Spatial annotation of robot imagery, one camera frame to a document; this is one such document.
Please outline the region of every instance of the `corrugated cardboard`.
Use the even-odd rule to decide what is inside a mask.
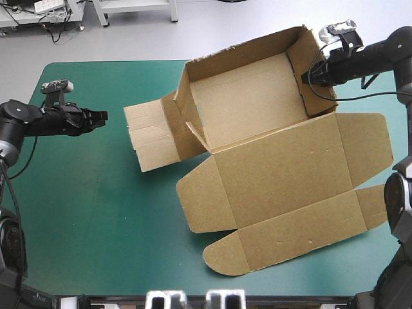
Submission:
[[[305,27],[273,33],[187,62],[176,93],[125,108],[143,171],[212,154],[176,188],[193,232],[237,230],[205,249],[217,272],[246,274],[386,220],[382,186],[355,190],[392,163],[385,119],[335,114],[302,84],[318,51]]]
[[[187,62],[176,93],[125,108],[142,171],[333,111],[298,87],[318,50],[312,33],[295,27]]]
[[[193,232],[237,229],[205,249],[240,275],[386,221],[383,186],[354,188],[392,163],[380,114],[328,114],[215,153],[177,185]]]

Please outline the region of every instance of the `table surface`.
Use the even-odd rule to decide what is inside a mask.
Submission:
[[[245,276],[223,276],[206,266],[203,249],[228,232],[192,233],[175,185],[208,154],[141,173],[123,112],[174,90],[183,64],[65,62],[44,69],[31,104],[43,101],[41,83],[68,78],[75,91],[67,100],[108,111],[109,121],[79,137],[40,137],[29,168],[14,180],[26,233],[26,283],[53,294],[89,295],[144,295],[151,289],[199,295],[211,288],[244,288],[248,295],[351,295],[372,289],[398,247],[387,224]],[[367,92],[393,89],[386,73]],[[357,80],[337,93],[364,92]],[[385,114],[395,161],[406,155],[405,108],[394,96],[341,103],[339,112]],[[24,165],[32,142],[26,139],[10,174]],[[390,172],[365,185],[384,183]],[[4,205],[11,206],[9,196]]]

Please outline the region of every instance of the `metal bracket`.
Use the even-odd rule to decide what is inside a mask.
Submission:
[[[206,309],[246,309],[244,290],[209,290]]]
[[[192,309],[181,290],[150,291],[146,294],[145,309]]]

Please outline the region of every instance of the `cardboard flap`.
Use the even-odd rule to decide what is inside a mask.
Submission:
[[[162,99],[164,113],[172,132],[180,160],[192,158],[204,153],[206,149],[199,143],[186,126],[184,115],[174,101],[174,92]]]
[[[236,229],[214,157],[209,157],[179,180],[176,190],[193,232]]]
[[[128,106],[124,113],[142,172],[180,161],[161,99]]]
[[[314,116],[324,113],[325,111],[333,110],[337,105],[336,102],[331,102],[317,97],[310,89],[309,85],[302,83],[302,74],[309,70],[309,66],[318,52],[319,46],[316,42],[315,36],[310,32],[306,32],[295,44],[289,47],[287,51],[290,64],[294,69],[297,86],[302,95],[306,112],[309,116]],[[323,56],[320,55],[318,61],[323,59]],[[336,97],[332,87],[321,87],[314,85],[314,88],[316,92],[324,95],[325,97]]]
[[[385,185],[356,190],[366,227],[374,229],[388,220],[384,201]]]
[[[192,134],[198,139],[198,141],[202,144],[202,146],[210,152],[211,150],[209,149],[208,145],[206,142],[203,140],[203,138],[200,136],[200,134],[197,132],[197,130],[194,128],[191,122],[186,122],[186,126],[191,130]]]
[[[230,46],[212,55],[189,61],[187,73],[194,82],[240,68],[251,62],[283,53],[305,32],[309,30],[304,26],[294,27]]]
[[[366,230],[357,194],[349,191],[239,229],[209,245],[203,258],[213,270],[235,276],[278,264]]]
[[[393,162],[385,117],[381,114],[336,114],[342,145],[356,187]]]
[[[174,92],[158,100],[124,108],[142,172],[206,151],[186,126],[173,97]]]
[[[250,272],[237,232],[208,246],[203,251],[203,259],[209,267],[221,274],[238,276]]]

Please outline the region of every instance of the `gray floor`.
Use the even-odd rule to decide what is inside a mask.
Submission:
[[[0,38],[0,102],[27,102],[51,62],[190,59],[291,26],[305,24],[318,30],[345,19],[357,22],[369,44],[412,24],[410,0],[184,0],[178,3],[178,12],[178,23],[170,22],[166,11],[115,14],[110,16],[111,26],[103,28],[88,3],[86,30],[66,32],[58,44],[40,28],[11,32]]]

